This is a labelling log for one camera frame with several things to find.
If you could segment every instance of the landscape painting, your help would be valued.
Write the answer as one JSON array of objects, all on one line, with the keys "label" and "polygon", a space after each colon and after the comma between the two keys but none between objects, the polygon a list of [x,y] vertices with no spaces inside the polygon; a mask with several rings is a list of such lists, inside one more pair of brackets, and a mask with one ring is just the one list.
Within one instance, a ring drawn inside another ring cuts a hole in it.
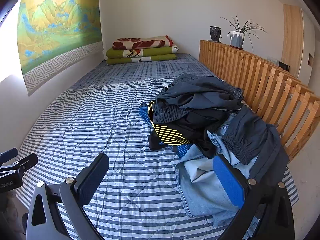
[{"label": "landscape painting", "polygon": [[99,0],[21,0],[18,51],[23,74],[62,53],[99,41]]}]

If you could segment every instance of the yellow striped fabric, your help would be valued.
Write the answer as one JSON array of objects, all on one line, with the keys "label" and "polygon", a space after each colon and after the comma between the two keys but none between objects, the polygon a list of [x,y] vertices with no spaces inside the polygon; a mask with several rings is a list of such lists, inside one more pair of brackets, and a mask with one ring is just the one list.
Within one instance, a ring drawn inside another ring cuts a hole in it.
[{"label": "yellow striped fabric", "polygon": [[183,145],[191,144],[191,141],[184,138],[178,130],[169,129],[165,125],[154,124],[152,120],[153,115],[153,105],[155,101],[151,101],[148,106],[148,114],[153,128],[155,129],[159,138],[168,145]]}]

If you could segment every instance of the dark ceramic vase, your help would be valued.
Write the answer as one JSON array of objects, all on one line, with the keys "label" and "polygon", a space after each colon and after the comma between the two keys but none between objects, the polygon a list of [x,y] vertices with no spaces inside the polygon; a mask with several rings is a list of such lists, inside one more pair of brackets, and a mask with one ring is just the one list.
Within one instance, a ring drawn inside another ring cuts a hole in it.
[{"label": "dark ceramic vase", "polygon": [[219,27],[211,26],[210,28],[211,40],[219,41],[221,35],[221,29]]}]

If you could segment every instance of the dark jacket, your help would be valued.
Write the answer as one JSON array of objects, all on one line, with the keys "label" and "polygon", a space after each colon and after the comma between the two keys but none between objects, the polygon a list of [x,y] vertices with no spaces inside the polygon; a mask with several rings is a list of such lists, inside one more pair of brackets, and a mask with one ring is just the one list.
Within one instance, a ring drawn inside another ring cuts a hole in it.
[{"label": "dark jacket", "polygon": [[258,155],[250,178],[268,185],[282,180],[289,158],[277,129],[266,124],[247,106],[243,106],[231,121],[221,140],[242,164],[247,165]]},{"label": "dark jacket", "polygon": [[227,85],[217,77],[183,74],[156,96],[153,121],[155,124],[173,122],[194,109],[233,111],[241,108],[242,99],[241,89]]}]

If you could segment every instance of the sunlight on wall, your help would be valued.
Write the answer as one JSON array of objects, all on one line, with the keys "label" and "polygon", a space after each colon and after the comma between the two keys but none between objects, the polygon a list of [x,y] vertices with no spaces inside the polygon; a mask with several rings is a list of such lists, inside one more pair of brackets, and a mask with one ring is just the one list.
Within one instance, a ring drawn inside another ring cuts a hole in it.
[{"label": "sunlight on wall", "polygon": [[17,45],[20,0],[0,27],[0,82],[10,75],[23,79]]}]

